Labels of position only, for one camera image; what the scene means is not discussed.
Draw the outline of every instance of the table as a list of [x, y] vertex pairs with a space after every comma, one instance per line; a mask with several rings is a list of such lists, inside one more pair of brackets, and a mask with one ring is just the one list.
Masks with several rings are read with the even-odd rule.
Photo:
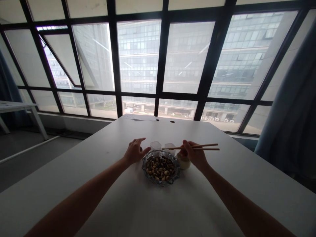
[[[180, 145], [218, 143], [210, 165], [297, 236], [315, 236], [316, 195], [208, 122], [120, 118], [0, 193], [0, 236], [23, 236], [53, 207], [120, 159], [134, 138]], [[142, 163], [113, 184], [77, 236], [243, 236], [194, 165], [166, 188], [145, 178]]]
[[[0, 114], [1, 113], [8, 113], [8, 112], [14, 112], [14, 111], [19, 111], [19, 110], [31, 110], [34, 118], [37, 122], [38, 128], [40, 130], [40, 133], [42, 134], [44, 140], [48, 140], [48, 136], [46, 134], [45, 128], [40, 120], [40, 117], [36, 111], [36, 106], [37, 104], [33, 103], [20, 103], [20, 102], [10, 102], [10, 101], [2, 101], [0, 100]], [[2, 120], [0, 116], [0, 126], [2, 127], [3, 131], [8, 134], [10, 133], [9, 129], [7, 128], [6, 124]]]

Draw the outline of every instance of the hand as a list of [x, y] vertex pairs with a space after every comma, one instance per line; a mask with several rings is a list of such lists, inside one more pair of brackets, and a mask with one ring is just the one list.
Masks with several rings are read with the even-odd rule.
[[185, 150], [180, 150], [181, 155], [189, 156], [190, 161], [201, 170], [203, 167], [208, 166], [205, 154], [203, 150], [194, 150], [191, 146], [198, 145], [197, 143], [183, 140], [183, 145]]
[[150, 151], [150, 147], [147, 147], [143, 151], [140, 150], [140, 145], [143, 140], [146, 138], [139, 138], [134, 139], [132, 142], [129, 143], [127, 151], [123, 156], [123, 160], [128, 164], [131, 165], [139, 160], [141, 160], [146, 153]]

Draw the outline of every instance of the blue curtain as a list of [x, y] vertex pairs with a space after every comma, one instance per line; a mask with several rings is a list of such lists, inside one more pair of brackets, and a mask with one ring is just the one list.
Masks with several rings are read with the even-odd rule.
[[288, 175], [316, 178], [316, 22], [282, 82], [255, 153]]
[[[18, 88], [15, 85], [8, 65], [0, 51], [0, 100], [22, 102]], [[31, 125], [26, 111], [16, 111], [0, 114], [3, 121], [9, 127], [17, 128]]]

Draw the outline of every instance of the wooden chopsticks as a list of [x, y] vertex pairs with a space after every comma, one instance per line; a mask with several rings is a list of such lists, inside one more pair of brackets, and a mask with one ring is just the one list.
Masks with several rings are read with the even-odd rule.
[[[218, 145], [217, 143], [214, 144], [204, 144], [204, 145], [193, 145], [191, 146], [194, 150], [220, 150], [219, 148], [203, 148], [205, 146], [216, 146]], [[183, 146], [180, 147], [173, 147], [173, 148], [162, 148], [162, 150], [185, 150]]]

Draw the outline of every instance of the pistachio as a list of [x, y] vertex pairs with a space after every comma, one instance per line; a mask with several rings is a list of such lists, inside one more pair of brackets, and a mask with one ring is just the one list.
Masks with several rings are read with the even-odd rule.
[[150, 157], [146, 162], [146, 172], [157, 181], [167, 181], [174, 177], [176, 170], [171, 159]]

